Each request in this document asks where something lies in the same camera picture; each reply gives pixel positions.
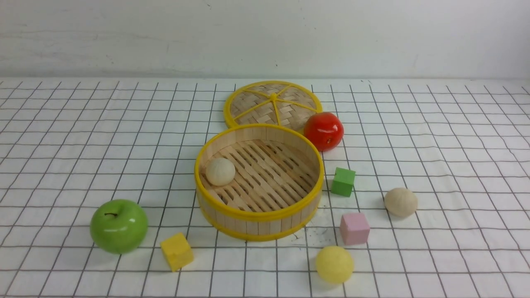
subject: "artificial tomato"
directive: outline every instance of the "artificial tomato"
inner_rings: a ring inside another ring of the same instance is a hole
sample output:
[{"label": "artificial tomato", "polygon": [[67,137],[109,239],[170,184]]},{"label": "artificial tomato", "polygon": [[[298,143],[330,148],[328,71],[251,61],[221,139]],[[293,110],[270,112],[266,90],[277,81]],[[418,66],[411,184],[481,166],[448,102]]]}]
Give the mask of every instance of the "artificial tomato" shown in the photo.
[{"label": "artificial tomato", "polygon": [[318,151],[329,151],[339,145],[344,136],[344,127],[339,118],[330,112],[316,113],[304,126],[304,136]]}]

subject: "bamboo steamer basket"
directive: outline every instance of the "bamboo steamer basket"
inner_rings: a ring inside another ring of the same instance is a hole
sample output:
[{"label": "bamboo steamer basket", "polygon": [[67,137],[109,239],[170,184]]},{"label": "bamboo steamer basket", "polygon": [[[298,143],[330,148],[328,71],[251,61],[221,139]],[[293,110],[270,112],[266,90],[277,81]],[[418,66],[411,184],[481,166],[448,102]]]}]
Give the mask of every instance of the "bamboo steamer basket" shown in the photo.
[{"label": "bamboo steamer basket", "polygon": [[308,89],[284,81],[262,81],[236,90],[224,107],[227,127],[266,123],[293,129],[300,134],[307,119],[322,112],[322,105]]},{"label": "bamboo steamer basket", "polygon": [[[212,186],[208,162],[229,159],[236,168],[228,185]],[[324,164],[309,140],[273,124],[232,127],[204,145],[195,162],[197,200],[206,220],[243,240],[290,235],[315,214],[322,195]]]}]

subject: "pink wooden block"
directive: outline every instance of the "pink wooden block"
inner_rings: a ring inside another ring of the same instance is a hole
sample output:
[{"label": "pink wooden block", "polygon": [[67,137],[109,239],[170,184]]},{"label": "pink wooden block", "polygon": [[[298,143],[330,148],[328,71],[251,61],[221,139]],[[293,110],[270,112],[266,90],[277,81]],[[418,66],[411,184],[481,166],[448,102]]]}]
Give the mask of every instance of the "pink wooden block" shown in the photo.
[{"label": "pink wooden block", "polygon": [[370,225],[363,213],[343,214],[340,220],[340,234],[345,245],[363,244],[368,241]]}]

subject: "green wooden block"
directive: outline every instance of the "green wooden block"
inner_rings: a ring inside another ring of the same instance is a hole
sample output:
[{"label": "green wooden block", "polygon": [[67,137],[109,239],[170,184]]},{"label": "green wooden block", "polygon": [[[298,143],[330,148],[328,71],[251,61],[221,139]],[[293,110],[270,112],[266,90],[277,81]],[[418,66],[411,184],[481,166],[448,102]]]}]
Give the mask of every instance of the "green wooden block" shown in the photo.
[{"label": "green wooden block", "polygon": [[355,171],[343,168],[335,169],[335,177],[331,183],[331,193],[349,197],[354,188]]}]

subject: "wooden ball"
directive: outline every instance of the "wooden ball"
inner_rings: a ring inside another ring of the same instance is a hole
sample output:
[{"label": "wooden ball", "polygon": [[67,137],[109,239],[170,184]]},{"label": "wooden ball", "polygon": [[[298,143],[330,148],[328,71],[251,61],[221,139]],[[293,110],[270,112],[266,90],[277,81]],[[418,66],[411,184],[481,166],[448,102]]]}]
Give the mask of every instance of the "wooden ball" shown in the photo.
[{"label": "wooden ball", "polygon": [[385,207],[391,214],[408,217],[418,209],[418,197],[407,188],[394,188],[384,198]]},{"label": "wooden ball", "polygon": [[214,186],[224,186],[235,177],[234,164],[225,158],[213,159],[206,167],[206,179]]}]

